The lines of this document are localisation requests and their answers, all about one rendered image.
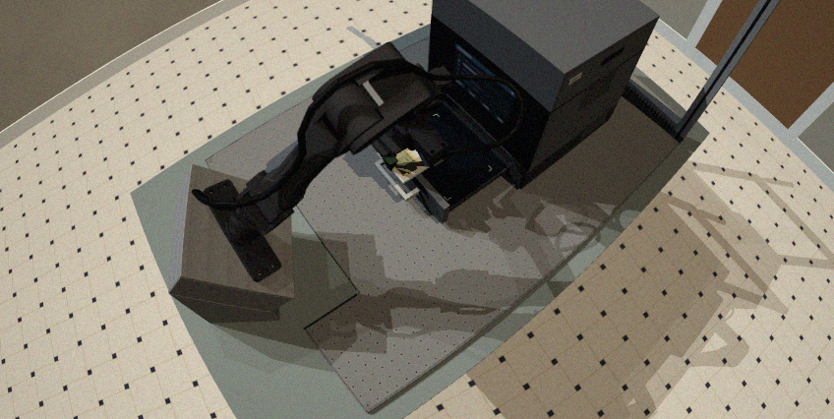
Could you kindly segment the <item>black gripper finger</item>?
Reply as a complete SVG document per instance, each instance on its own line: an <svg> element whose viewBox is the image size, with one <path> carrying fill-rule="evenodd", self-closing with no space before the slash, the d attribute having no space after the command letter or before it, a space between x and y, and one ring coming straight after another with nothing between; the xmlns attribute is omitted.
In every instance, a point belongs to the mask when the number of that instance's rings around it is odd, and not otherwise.
<svg viewBox="0 0 834 419"><path fill-rule="evenodd" d="M392 171L398 163L398 159L395 156L392 156L391 154L389 154L386 157L382 157L382 159L389 171Z"/></svg>

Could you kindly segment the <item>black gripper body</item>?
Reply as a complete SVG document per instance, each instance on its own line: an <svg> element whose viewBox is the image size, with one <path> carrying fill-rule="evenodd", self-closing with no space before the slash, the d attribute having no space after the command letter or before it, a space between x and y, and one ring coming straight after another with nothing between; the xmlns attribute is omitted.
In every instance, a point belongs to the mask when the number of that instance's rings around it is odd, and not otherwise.
<svg viewBox="0 0 834 419"><path fill-rule="evenodd" d="M411 127L416 125L420 121L420 118L414 124L403 125L398 123L396 125L401 127ZM396 156L398 153L402 151L402 149L392 139L392 128L391 130L383 134L380 138L378 138L376 141L374 141L372 145L382 155L382 157L386 157L389 154L391 154L392 156Z"/></svg>

